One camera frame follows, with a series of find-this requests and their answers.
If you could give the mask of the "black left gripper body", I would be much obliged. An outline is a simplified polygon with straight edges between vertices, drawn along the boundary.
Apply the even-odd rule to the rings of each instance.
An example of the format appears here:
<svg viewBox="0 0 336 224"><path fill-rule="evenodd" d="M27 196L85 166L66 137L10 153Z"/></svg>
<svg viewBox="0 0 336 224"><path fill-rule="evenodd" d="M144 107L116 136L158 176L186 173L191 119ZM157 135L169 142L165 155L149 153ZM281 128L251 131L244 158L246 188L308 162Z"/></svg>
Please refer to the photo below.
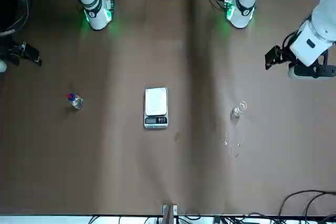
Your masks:
<svg viewBox="0 0 336 224"><path fill-rule="evenodd" d="M298 63L296 55L290 50L289 47L283 47L283 59L285 62L289 62L290 64Z"/></svg>

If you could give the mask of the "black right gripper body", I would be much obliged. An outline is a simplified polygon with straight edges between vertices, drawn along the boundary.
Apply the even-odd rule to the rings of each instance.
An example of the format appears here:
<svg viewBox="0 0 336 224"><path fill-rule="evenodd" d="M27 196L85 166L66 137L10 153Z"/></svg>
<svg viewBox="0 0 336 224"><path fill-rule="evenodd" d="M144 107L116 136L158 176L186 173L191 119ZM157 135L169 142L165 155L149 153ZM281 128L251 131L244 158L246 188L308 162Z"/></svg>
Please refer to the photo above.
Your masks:
<svg viewBox="0 0 336 224"><path fill-rule="evenodd" d="M1 48L1 60L11 62L14 65L20 64L21 54L20 48Z"/></svg>

